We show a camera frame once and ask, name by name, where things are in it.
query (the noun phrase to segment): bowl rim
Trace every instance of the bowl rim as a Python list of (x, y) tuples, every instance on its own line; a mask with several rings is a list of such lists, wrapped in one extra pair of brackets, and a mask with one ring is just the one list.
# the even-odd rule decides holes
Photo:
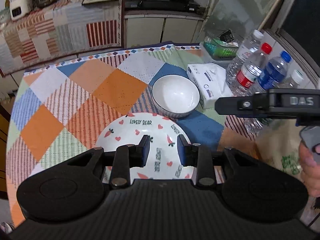
[[(198, 91), (198, 94), (199, 94), (199, 101), (198, 101), (198, 104), (197, 104), (193, 109), (191, 109), (190, 111), (187, 111), (187, 112), (178, 113), (178, 112), (172, 112), (172, 111), (170, 111), (170, 110), (167, 110), (167, 109), (165, 109), (164, 107), (162, 107), (160, 104), (158, 104), (158, 102), (156, 101), (155, 97), (153, 96), (153, 87), (154, 87), (154, 85), (156, 84), (156, 82), (157, 82), (159, 79), (161, 79), (161, 78), (163, 78), (163, 77), (167, 77), (167, 76), (179, 76), (179, 77), (185, 78), (186, 80), (190, 81), (190, 82), (194, 85), (194, 87), (196, 88), (196, 90)], [(181, 75), (177, 75), (177, 74), (164, 75), (164, 76), (158, 78), (158, 79), (153, 83), (153, 85), (152, 85), (152, 88), (151, 88), (151, 96), (152, 96), (152, 99), (156, 102), (156, 104), (157, 104), (158, 106), (160, 106), (161, 108), (163, 108), (165, 111), (170, 112), (170, 113), (173, 113), (173, 114), (187, 114), (187, 113), (190, 113), (190, 112), (192, 112), (193, 110), (195, 110), (195, 109), (198, 107), (199, 103), (200, 103), (200, 91), (199, 91), (198, 87), (196, 86), (196, 84), (194, 84), (190, 79), (188, 79), (188, 78), (186, 78), (186, 77), (184, 77), (184, 76), (181, 76)]]

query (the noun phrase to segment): white kitchen appliance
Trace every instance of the white kitchen appliance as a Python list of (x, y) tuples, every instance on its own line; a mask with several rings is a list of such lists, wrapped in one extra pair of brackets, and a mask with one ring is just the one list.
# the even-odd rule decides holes
[(10, 3), (10, 15), (16, 21), (32, 10), (32, 0), (15, 0)]

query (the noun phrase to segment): red bottle cap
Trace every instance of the red bottle cap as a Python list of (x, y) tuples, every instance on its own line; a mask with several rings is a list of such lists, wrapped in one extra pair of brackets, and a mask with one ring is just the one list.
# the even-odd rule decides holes
[(263, 52), (265, 52), (266, 54), (270, 54), (271, 51), (272, 51), (272, 47), (268, 43), (265, 42), (265, 43), (262, 44), (261, 50)]

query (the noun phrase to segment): blue bottle cap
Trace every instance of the blue bottle cap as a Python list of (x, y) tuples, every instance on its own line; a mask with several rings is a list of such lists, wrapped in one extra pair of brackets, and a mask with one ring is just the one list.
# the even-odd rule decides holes
[(285, 52), (284, 50), (281, 52), (280, 56), (287, 63), (289, 63), (291, 61), (291, 56), (287, 52)]

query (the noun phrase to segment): human hand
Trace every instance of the human hand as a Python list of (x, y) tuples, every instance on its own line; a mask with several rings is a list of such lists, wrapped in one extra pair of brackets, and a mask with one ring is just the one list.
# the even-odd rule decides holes
[(310, 150), (301, 142), (299, 145), (299, 163), (302, 167), (301, 178), (312, 197), (320, 197), (320, 165), (313, 159)]

